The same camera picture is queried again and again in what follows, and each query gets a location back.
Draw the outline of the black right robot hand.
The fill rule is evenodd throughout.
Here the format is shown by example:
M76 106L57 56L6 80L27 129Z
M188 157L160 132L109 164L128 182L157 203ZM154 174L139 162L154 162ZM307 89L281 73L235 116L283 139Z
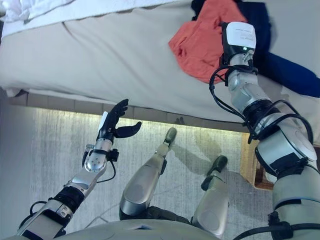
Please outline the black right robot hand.
M256 32L245 22L221 22L223 53L220 62L224 66L250 66L256 49Z

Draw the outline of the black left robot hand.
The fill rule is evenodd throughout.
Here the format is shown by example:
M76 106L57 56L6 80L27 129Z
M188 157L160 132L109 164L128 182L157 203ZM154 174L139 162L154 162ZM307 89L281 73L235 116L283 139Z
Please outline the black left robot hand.
M114 138L124 139L134 136L142 126L138 121L135 125L122 126L117 128L120 117L124 116L128 109L129 100L124 99L117 103L110 112L107 113L102 126L99 128L96 140L106 139L114 142Z

